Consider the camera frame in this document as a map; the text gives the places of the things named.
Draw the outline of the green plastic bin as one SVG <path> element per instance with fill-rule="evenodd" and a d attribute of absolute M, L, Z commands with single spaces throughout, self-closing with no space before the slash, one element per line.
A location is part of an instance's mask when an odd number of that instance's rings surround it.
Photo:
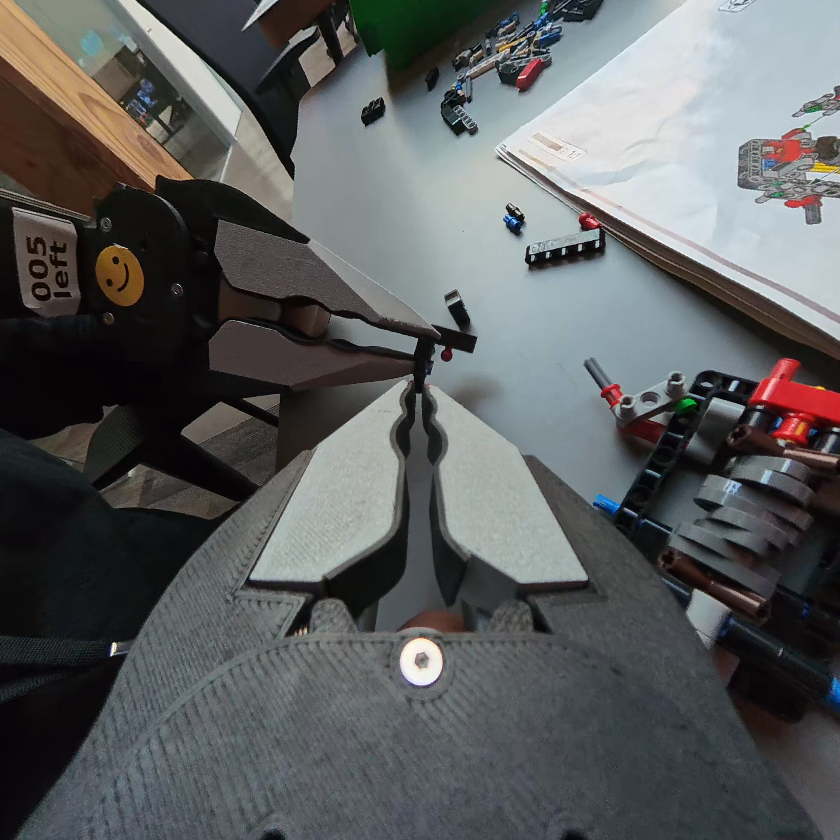
<path fill-rule="evenodd" d="M 402 70 L 494 5 L 492 1 L 350 1 L 350 11 L 366 55 L 384 53 L 390 67 Z"/>

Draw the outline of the lego chassis assembly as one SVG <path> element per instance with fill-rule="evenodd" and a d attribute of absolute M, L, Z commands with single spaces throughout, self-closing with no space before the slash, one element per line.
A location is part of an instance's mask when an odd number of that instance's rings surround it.
<path fill-rule="evenodd" d="M 838 716 L 838 391 L 778 360 L 760 381 L 673 371 L 625 392 L 584 367 L 625 438 L 652 448 L 600 509 L 660 573 L 739 699 Z"/>

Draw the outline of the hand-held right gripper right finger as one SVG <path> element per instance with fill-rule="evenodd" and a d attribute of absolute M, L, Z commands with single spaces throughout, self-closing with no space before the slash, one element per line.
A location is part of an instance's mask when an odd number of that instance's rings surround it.
<path fill-rule="evenodd" d="M 589 576 L 520 449 L 429 385 L 434 572 L 447 606 L 491 614 L 504 601 L 575 592 Z"/>

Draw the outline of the wooden pillar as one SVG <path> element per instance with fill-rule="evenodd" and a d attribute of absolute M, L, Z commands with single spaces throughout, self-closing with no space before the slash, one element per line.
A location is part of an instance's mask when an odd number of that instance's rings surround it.
<path fill-rule="evenodd" d="M 1 2 L 1 168 L 36 197 L 91 215 L 117 184 L 189 173 L 14 2 Z"/>

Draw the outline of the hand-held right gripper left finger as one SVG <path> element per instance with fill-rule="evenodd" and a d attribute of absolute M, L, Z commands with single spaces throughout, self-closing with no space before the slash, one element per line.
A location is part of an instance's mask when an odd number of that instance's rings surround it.
<path fill-rule="evenodd" d="M 402 578 L 413 381 L 399 381 L 295 470 L 248 584 L 342 601 L 363 614 Z"/>

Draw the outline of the black office chair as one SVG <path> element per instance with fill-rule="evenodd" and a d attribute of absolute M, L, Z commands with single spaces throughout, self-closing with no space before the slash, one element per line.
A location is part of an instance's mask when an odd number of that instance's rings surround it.
<path fill-rule="evenodd" d="M 298 111 L 310 89 L 301 55 L 323 38 L 343 58 L 338 26 L 353 31 L 350 2 L 141 1 L 242 99 L 289 176 Z"/>

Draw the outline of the black chair base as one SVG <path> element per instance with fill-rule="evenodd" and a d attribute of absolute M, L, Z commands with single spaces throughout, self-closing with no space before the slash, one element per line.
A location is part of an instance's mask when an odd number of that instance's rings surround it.
<path fill-rule="evenodd" d="M 279 426 L 278 415 L 232 396 L 166 396 L 115 406 L 90 438 L 84 476 L 104 490 L 144 466 L 231 501 L 246 500 L 257 484 L 182 433 L 219 403 Z"/>

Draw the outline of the black pinned lego liftarm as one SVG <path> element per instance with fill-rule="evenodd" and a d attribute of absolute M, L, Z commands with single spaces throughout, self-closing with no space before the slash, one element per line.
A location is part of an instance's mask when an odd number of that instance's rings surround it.
<path fill-rule="evenodd" d="M 416 341 L 413 354 L 413 382 L 416 394 L 422 392 L 427 378 L 432 374 L 436 348 L 439 348 L 438 359 L 442 362 L 449 362 L 452 360 L 455 351 L 472 354 L 476 347 L 477 337 L 471 333 L 437 324 L 433 324 L 432 327 L 437 334 L 436 338 L 425 337 Z"/>

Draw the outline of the pile of loose lego pieces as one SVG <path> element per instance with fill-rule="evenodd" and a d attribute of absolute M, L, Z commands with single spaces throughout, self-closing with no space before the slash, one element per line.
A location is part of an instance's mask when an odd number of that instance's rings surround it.
<path fill-rule="evenodd" d="M 603 1 L 541 2 L 531 19 L 519 11 L 499 18 L 482 40 L 457 46 L 450 60 L 450 76 L 439 64 L 424 76 L 427 93 L 440 95 L 439 114 L 455 137 L 474 136 L 478 122 L 468 113 L 474 104 L 480 78 L 496 78 L 517 94 L 528 92 L 553 62 L 553 47 L 569 25 L 588 23 L 598 15 Z"/>

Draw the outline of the black lego beam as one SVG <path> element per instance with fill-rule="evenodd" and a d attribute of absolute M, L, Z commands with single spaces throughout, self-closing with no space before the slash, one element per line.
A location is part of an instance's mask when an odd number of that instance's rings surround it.
<path fill-rule="evenodd" d="M 524 262 L 527 266 L 539 266 L 576 258 L 581 255 L 601 253 L 606 244 L 606 231 L 602 227 L 581 230 L 531 244 L 526 248 Z"/>

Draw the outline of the white instruction booklet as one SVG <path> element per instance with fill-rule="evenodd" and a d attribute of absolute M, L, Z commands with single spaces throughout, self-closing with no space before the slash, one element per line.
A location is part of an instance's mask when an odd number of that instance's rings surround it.
<path fill-rule="evenodd" d="M 838 359 L 838 34 L 838 2 L 685 2 L 497 154 Z"/>

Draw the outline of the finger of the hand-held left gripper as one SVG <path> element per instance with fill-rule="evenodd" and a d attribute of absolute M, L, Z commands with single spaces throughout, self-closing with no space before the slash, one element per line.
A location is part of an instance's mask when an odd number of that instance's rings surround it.
<path fill-rule="evenodd" d="M 406 379 L 413 353 L 358 346 L 343 339 L 311 339 L 261 318 L 227 318 L 208 340 L 209 369 L 280 385 L 294 392 Z"/>
<path fill-rule="evenodd" d="M 302 244 L 220 219 L 214 254 L 238 291 L 304 301 L 414 338 L 438 338 L 436 328 L 402 299 L 315 241 Z"/>

